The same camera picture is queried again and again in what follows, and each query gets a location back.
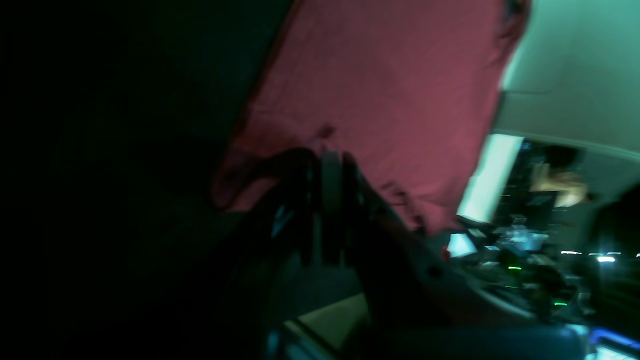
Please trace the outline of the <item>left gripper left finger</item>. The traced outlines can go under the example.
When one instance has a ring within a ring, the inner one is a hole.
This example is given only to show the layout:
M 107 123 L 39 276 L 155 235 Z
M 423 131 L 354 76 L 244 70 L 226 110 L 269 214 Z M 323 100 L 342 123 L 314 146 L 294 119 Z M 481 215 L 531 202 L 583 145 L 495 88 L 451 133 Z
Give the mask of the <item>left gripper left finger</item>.
M 314 212 L 318 208 L 320 160 L 310 149 L 285 150 L 259 162 L 252 180 L 274 180 L 250 211 L 257 243 L 266 249 L 314 254 Z

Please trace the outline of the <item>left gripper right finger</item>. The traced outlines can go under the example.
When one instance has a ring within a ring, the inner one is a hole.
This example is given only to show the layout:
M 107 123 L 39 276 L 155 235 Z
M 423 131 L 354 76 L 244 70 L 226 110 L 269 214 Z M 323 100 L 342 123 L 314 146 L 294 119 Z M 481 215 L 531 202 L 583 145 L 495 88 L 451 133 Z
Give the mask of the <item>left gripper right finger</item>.
M 365 178 L 355 157 L 342 156 L 343 209 L 345 210 L 345 238 L 347 251 L 360 248 L 392 246 L 413 249 L 416 236 L 407 228 L 395 210 Z

